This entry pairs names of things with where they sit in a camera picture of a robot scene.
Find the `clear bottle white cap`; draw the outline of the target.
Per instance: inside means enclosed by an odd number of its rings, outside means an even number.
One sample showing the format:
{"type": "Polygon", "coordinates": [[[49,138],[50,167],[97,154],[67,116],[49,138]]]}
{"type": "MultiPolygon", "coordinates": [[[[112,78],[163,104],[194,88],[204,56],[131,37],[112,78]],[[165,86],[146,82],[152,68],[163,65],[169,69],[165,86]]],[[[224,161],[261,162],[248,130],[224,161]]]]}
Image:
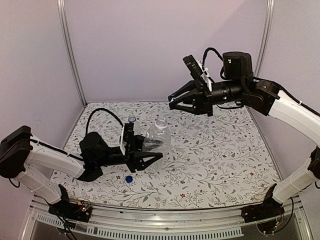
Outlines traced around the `clear bottle white cap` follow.
{"type": "Polygon", "coordinates": [[[147,168],[148,171],[158,172],[161,169],[170,150],[171,136],[167,118],[164,115],[158,116],[155,123],[146,131],[142,151],[161,153],[162,157],[152,163],[147,168]]]}

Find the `Pepsi bottle blue label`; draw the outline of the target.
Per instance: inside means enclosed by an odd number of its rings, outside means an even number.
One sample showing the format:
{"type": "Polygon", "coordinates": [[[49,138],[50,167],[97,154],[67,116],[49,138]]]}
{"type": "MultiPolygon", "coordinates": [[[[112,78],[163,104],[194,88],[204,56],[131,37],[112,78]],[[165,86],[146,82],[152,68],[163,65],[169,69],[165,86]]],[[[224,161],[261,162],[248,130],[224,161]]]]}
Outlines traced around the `Pepsi bottle blue label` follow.
{"type": "Polygon", "coordinates": [[[128,121],[128,123],[133,124],[133,131],[134,131],[135,135],[142,134],[142,129],[141,129],[140,124],[138,123],[138,119],[136,118],[135,115],[133,115],[133,114],[129,115],[127,121],[128,121]]]}

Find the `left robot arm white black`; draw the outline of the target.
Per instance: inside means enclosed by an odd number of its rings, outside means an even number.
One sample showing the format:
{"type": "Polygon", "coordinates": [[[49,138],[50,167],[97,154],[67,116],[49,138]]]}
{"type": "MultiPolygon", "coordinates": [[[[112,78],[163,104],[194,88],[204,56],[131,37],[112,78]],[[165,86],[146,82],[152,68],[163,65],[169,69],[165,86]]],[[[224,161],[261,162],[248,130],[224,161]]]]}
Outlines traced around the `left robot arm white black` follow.
{"type": "Polygon", "coordinates": [[[67,193],[33,166],[57,170],[82,182],[93,182],[103,175],[102,168],[126,165],[130,172],[143,171],[163,157],[161,152],[142,150],[144,137],[135,135],[133,124],[122,128],[120,146],[110,147],[95,131],[80,142],[80,154],[42,142],[23,125],[0,142],[0,175],[25,185],[31,192],[43,197],[63,216],[74,213],[74,205],[67,193]]]}

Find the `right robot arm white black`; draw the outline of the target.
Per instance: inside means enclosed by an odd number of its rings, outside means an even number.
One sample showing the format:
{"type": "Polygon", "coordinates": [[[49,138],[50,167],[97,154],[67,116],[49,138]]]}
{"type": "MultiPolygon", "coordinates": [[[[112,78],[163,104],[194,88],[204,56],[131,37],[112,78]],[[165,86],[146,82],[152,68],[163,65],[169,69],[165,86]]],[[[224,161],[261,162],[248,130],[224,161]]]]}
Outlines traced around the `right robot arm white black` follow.
{"type": "Polygon", "coordinates": [[[280,84],[255,77],[249,53],[230,51],[218,57],[223,62],[220,82],[211,79],[204,62],[192,55],[183,58],[192,80],[168,96],[170,109],[211,117],[214,105],[235,102],[238,108],[250,107],[286,123],[316,145],[298,170],[268,190],[258,213],[262,218],[269,218],[278,205],[320,179],[320,114],[280,84]]]}

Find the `floral patterned table mat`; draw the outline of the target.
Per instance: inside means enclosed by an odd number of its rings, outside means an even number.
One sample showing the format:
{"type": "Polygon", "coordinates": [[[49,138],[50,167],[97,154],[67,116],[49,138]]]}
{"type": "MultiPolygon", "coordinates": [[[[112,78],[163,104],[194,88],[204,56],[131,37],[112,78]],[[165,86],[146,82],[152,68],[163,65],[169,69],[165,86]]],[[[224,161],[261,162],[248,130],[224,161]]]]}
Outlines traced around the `floral patterned table mat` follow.
{"type": "Polygon", "coordinates": [[[85,132],[98,132],[111,147],[119,145],[121,123],[130,115],[143,132],[165,116],[171,133],[165,160],[131,173],[125,165],[103,168],[93,182],[54,171],[51,181],[63,185],[72,199],[151,209],[202,209],[253,204],[280,181],[273,160],[246,108],[215,107],[213,116],[170,110],[165,102],[89,104],[65,149],[80,151],[85,132]]]}

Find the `aluminium front rail frame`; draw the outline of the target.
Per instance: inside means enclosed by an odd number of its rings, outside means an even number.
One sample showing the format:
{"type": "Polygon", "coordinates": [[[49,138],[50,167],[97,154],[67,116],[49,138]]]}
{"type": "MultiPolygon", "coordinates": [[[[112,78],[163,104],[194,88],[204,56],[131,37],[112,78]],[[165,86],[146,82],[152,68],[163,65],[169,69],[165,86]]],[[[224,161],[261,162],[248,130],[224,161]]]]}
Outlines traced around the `aluminium front rail frame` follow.
{"type": "Polygon", "coordinates": [[[274,233],[260,232],[273,218],[245,222],[241,206],[207,209],[143,209],[94,204],[88,222],[74,221],[67,233],[44,200],[34,196],[21,240],[313,240],[298,196],[284,204],[274,233]]]}

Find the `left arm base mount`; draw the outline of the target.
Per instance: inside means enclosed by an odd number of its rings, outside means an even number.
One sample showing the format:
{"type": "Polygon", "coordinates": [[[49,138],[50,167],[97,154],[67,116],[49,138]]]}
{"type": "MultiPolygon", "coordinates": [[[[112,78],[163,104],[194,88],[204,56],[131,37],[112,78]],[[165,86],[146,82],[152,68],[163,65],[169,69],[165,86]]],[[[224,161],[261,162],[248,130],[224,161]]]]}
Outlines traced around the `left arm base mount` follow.
{"type": "Polygon", "coordinates": [[[92,214],[92,205],[84,200],[77,203],[71,202],[66,188],[61,184],[58,187],[61,191],[60,201],[49,204],[48,212],[61,218],[88,223],[92,214]]]}

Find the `right aluminium corner post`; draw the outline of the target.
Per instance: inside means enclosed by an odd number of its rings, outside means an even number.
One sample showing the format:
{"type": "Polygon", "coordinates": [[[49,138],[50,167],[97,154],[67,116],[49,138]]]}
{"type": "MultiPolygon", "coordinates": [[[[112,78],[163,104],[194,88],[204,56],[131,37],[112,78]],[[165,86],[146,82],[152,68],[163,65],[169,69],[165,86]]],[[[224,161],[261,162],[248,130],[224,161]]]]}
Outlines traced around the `right aluminium corner post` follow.
{"type": "Polygon", "coordinates": [[[263,62],[267,52],[268,41],[269,41],[271,29],[272,29],[274,8],[275,8],[275,0],[268,0],[266,4],[266,13],[265,13],[264,26],[262,31],[262,38],[261,38],[260,48],[259,48],[255,71],[254,71],[256,77],[260,76],[261,70],[263,68],[263,62]]]}

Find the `aluminium corner post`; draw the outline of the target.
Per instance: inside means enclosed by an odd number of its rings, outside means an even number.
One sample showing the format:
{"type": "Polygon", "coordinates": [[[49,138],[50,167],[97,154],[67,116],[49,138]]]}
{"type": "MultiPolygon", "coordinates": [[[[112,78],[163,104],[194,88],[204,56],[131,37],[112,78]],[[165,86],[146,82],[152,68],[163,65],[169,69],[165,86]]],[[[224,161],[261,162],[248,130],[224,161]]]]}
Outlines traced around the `aluminium corner post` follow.
{"type": "Polygon", "coordinates": [[[265,13],[264,26],[262,31],[262,38],[261,38],[260,48],[259,48],[255,71],[254,71],[256,77],[260,76],[261,70],[263,68],[263,62],[267,52],[268,41],[269,41],[271,29],[272,29],[274,8],[275,8],[275,0],[268,0],[266,4],[266,13],[265,13]]]}
{"type": "Polygon", "coordinates": [[[64,0],[57,0],[56,2],[57,2],[57,9],[58,9],[58,15],[59,15],[59,20],[61,25],[62,36],[64,40],[64,45],[66,49],[66,54],[67,54],[67,59],[69,62],[71,74],[73,77],[73,81],[74,81],[80,102],[82,106],[85,107],[88,103],[85,96],[83,85],[81,83],[81,79],[80,79],[80,75],[79,75],[79,71],[76,63],[76,58],[75,58],[75,54],[72,46],[72,39],[71,39],[68,19],[67,19],[66,4],[64,0]]]}

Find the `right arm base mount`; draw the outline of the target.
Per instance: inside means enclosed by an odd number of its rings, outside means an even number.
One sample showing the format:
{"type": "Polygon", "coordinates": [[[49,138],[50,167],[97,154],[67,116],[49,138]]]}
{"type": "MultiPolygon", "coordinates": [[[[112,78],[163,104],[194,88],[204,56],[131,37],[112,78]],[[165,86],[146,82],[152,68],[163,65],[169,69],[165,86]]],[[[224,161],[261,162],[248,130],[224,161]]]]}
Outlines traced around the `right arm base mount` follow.
{"type": "Polygon", "coordinates": [[[285,210],[282,204],[259,203],[241,209],[241,217],[245,223],[255,222],[260,233],[274,234],[283,220],[285,210]]]}

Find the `left aluminium corner post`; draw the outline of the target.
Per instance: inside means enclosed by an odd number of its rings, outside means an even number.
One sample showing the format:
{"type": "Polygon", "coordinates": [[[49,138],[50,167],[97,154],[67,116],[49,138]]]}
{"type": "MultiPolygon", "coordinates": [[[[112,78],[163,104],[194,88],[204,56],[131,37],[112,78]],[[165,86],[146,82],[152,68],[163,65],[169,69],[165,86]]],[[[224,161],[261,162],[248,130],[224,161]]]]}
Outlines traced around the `left aluminium corner post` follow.
{"type": "Polygon", "coordinates": [[[76,63],[76,58],[75,58],[75,54],[72,46],[72,39],[71,39],[68,19],[67,19],[66,4],[64,0],[57,0],[56,2],[57,2],[57,9],[58,9],[58,15],[59,15],[59,20],[61,25],[62,36],[64,40],[64,45],[66,49],[66,54],[67,54],[67,59],[69,62],[71,74],[73,77],[73,81],[74,81],[80,102],[82,106],[85,107],[88,103],[85,96],[83,85],[81,83],[81,79],[80,79],[80,75],[79,75],[79,71],[76,63]]]}

